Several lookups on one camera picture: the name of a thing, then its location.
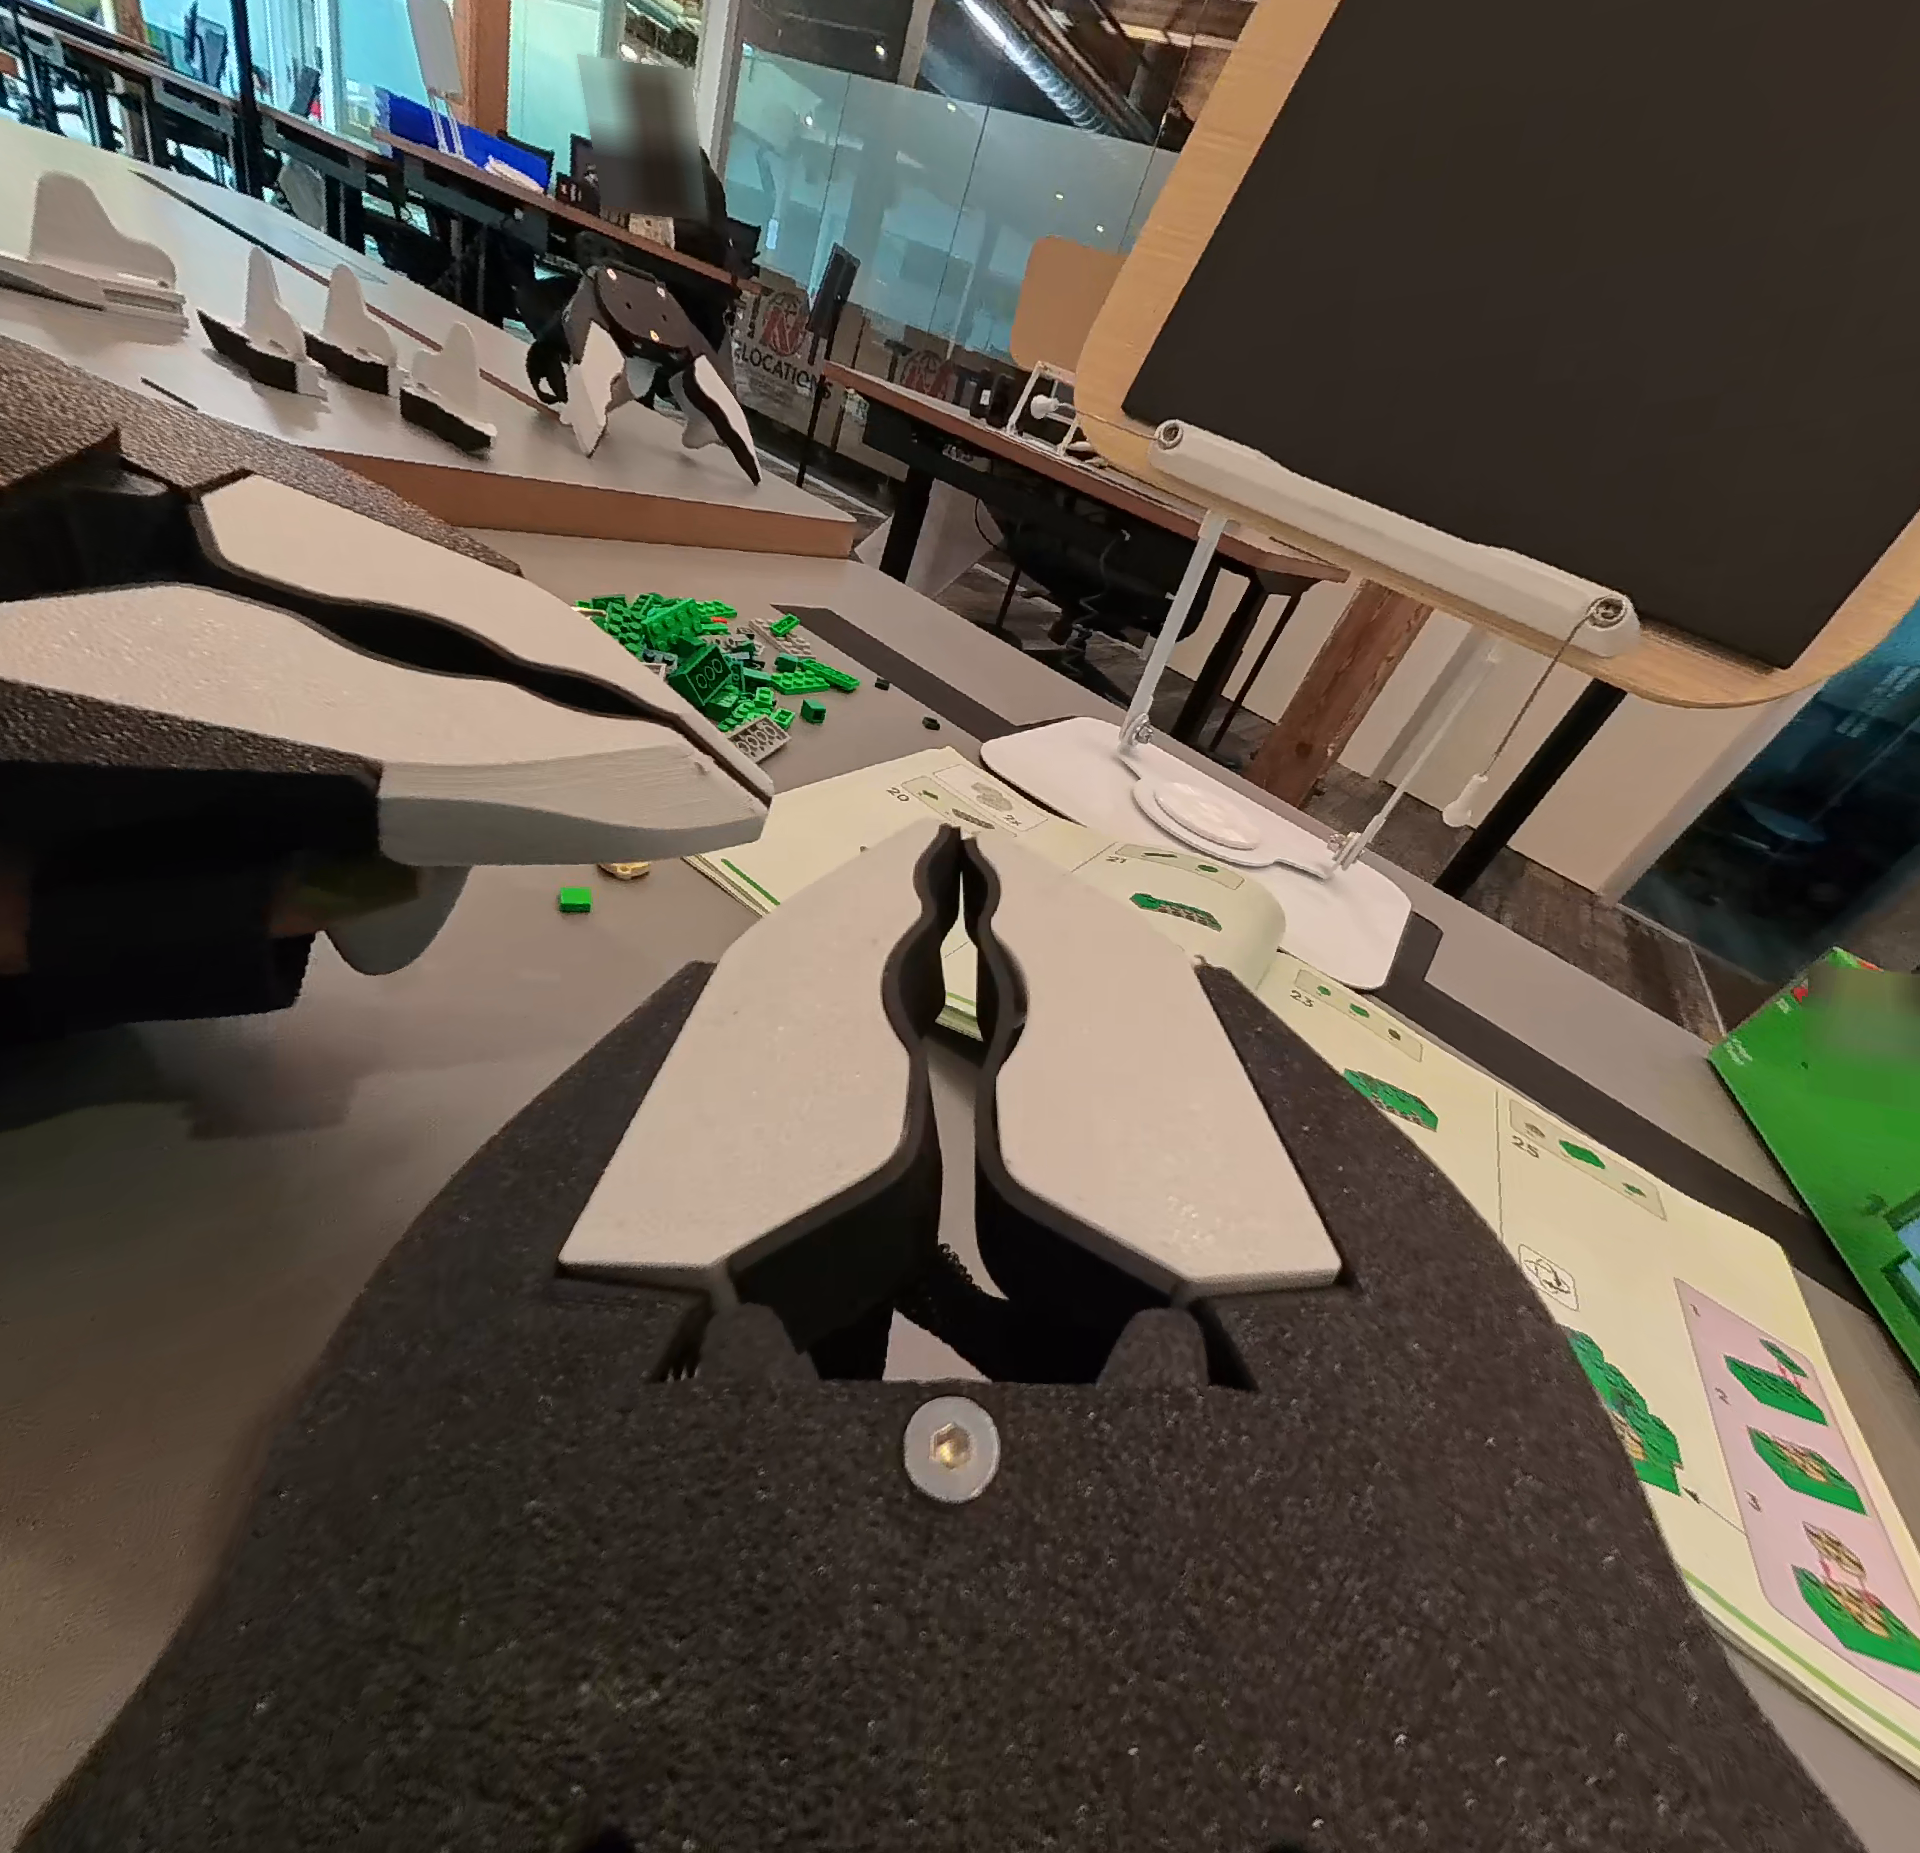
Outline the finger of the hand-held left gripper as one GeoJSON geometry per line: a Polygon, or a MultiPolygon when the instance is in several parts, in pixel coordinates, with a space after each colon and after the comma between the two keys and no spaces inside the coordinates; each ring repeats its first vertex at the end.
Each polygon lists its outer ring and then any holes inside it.
{"type": "Polygon", "coordinates": [[[436,680],[482,680],[543,702],[647,715],[706,746],[706,723],[563,596],[262,475],[194,495],[194,535],[231,590],[436,680]]]}
{"type": "Polygon", "coordinates": [[[371,759],[382,853],[403,864],[675,858],[764,831],[764,770],[731,759],[567,602],[511,585],[471,627],[462,648],[614,702],[411,671],[289,611],[179,585],[7,602],[0,648],[6,684],[371,759]]]}

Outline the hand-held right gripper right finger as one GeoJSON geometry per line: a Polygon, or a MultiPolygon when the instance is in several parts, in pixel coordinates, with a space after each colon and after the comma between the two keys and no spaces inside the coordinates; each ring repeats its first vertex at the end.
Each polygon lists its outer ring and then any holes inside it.
{"type": "Polygon", "coordinates": [[[1097,1381],[1136,1318],[1341,1280],[1208,964],[1019,837],[967,841],[967,931],[976,1249],[1012,1380],[1097,1381]]]}

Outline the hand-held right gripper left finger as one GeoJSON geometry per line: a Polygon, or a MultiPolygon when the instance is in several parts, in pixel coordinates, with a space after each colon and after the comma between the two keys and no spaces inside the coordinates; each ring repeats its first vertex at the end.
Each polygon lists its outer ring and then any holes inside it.
{"type": "Polygon", "coordinates": [[[563,1275],[773,1309],[826,1380],[879,1380],[939,1243],[927,1036],[964,832],[916,821],[760,915],[686,1011],[563,1275]]]}

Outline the pile of green building bricks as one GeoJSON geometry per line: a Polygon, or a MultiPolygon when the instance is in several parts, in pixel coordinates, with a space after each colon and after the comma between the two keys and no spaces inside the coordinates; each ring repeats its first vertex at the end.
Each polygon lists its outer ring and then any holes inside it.
{"type": "Polygon", "coordinates": [[[800,613],[743,618],[696,596],[589,596],[592,618],[639,667],[666,680],[748,759],[779,758],[800,726],[829,723],[829,699],[864,693],[855,671],[821,655],[800,613]]]}

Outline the pale green instruction booklet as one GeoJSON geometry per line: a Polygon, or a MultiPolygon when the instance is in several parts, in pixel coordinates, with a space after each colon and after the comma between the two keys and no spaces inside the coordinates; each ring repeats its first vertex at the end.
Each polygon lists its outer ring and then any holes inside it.
{"type": "Polygon", "coordinates": [[[918,818],[1012,832],[1232,969],[1396,1125],[1544,1300],[1716,1632],[1918,1774],[1918,1538],[1774,1241],[1304,964],[1291,895],[1052,818],[952,746],[785,791],[755,841],[686,864],[764,915],[918,818]]]}

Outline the grey desk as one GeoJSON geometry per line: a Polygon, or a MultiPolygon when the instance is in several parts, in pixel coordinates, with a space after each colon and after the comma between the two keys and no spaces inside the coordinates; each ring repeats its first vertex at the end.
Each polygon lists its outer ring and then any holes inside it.
{"type": "MultiPolygon", "coordinates": [[[[482,532],[567,596],[691,590],[829,611],[967,699],[1118,715],[946,604],[860,566],[482,532]]],[[[1390,870],[1437,923],[1428,981],[1692,1144],[1802,1235],[1818,1340],[1918,1533],[1918,1381],[1811,1253],[1788,1181],[1665,1017],[1390,870]]],[[[353,978],[317,952],[293,1011],[151,1022],[6,1059],[6,1847],[194,1606],[289,1394],[396,1235],[529,1098],[748,912],[684,864],[555,915],[573,870],[474,872],[433,952],[353,978]]]]}

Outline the spare black grey gripper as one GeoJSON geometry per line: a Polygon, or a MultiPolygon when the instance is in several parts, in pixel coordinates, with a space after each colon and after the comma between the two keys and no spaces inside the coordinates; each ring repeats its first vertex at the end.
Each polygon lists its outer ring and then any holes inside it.
{"type": "Polygon", "coordinates": [[[526,380],[597,453],[614,413],[632,400],[657,411],[668,399],[686,426],[684,451],[719,444],[760,485],[760,451],[732,393],[732,362],[706,342],[666,282],[592,265],[580,282],[536,287],[536,335],[526,380]]]}

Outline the brown top office table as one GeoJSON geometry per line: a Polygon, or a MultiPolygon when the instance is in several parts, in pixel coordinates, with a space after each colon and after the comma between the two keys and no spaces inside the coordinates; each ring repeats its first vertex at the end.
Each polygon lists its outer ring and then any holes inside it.
{"type": "MultiPolygon", "coordinates": [[[[937,400],[899,380],[868,375],[848,362],[826,362],[826,380],[868,408],[868,444],[901,461],[891,543],[879,570],[906,577],[934,490],[952,490],[990,510],[1005,510],[1025,521],[1041,521],[1057,540],[1094,532],[1094,512],[1113,519],[1136,540],[1164,543],[1172,570],[1189,566],[1206,512],[1110,467],[1088,467],[1052,453],[1019,434],[994,426],[952,400],[937,400]]],[[[1277,627],[1287,627],[1301,602],[1316,585],[1348,585],[1348,570],[1316,561],[1304,547],[1258,540],[1245,528],[1221,532],[1218,566],[1246,577],[1232,627],[1199,667],[1196,699],[1221,694],[1262,627],[1262,611],[1283,602],[1277,627]]]]}

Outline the green toy box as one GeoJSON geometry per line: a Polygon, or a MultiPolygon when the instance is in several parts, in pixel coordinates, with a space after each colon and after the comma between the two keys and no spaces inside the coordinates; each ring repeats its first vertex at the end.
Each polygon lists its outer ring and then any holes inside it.
{"type": "Polygon", "coordinates": [[[1907,1367],[1920,1359],[1920,978],[1811,959],[1710,1054],[1907,1367]]]}

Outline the wooden post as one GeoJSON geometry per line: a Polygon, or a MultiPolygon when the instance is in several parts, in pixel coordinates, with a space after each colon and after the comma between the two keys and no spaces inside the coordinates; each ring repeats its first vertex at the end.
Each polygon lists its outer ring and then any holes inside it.
{"type": "Polygon", "coordinates": [[[1433,604],[1359,585],[1245,779],[1291,806],[1306,806],[1428,618],[1433,604]]]}
{"type": "Polygon", "coordinates": [[[452,43],[462,63],[462,123],[490,132],[511,124],[511,23],[513,0],[452,0],[452,43]]]}

